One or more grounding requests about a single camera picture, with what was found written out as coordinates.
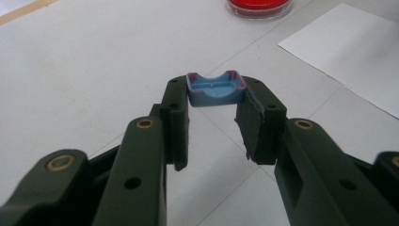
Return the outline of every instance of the white paper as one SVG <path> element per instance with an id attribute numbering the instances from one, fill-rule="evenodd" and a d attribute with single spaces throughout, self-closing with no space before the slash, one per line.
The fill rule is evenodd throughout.
<path id="1" fill-rule="evenodd" d="M 399 118 L 399 24 L 340 4 L 279 46 Z"/>

